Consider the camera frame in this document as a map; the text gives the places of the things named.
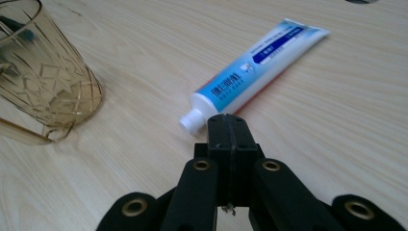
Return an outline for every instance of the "embossed glass pattern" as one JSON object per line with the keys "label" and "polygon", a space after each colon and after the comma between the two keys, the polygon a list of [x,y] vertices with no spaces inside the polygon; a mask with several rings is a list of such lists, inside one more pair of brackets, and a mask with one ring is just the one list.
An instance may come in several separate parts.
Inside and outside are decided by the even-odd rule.
{"label": "embossed glass pattern", "polygon": [[[0,1],[0,95],[44,125],[45,141],[66,137],[102,101],[99,82],[36,0]],[[3,135],[23,136],[0,123]]]}

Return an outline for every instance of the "blue and white tube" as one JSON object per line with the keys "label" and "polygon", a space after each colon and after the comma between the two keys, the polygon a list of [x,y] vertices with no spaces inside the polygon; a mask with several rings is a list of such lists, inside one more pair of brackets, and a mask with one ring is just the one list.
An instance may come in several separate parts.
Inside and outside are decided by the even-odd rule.
{"label": "blue and white tube", "polygon": [[211,116],[234,113],[328,34],[321,28],[283,20],[191,95],[192,110],[180,119],[180,126],[195,135]]}

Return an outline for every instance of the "wooden table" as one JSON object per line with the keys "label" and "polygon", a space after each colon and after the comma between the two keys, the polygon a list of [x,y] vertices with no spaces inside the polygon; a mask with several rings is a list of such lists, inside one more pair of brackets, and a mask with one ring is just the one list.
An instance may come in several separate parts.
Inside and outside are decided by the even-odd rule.
{"label": "wooden table", "polygon": [[[0,138],[0,230],[94,230],[126,193],[176,186],[189,95],[283,18],[330,30],[237,115],[320,200],[361,195],[408,227],[408,2],[43,0],[106,101],[65,141]],[[218,230],[251,230],[247,210]]]}

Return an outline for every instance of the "glass cup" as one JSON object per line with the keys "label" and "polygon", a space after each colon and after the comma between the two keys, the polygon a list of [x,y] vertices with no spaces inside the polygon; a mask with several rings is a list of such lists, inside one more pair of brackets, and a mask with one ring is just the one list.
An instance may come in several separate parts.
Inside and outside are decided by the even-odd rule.
{"label": "glass cup", "polygon": [[[92,117],[103,92],[39,0],[0,0],[0,95],[8,101],[0,106],[0,134],[45,144],[64,139]],[[40,123],[42,132],[11,122],[20,111]]]}

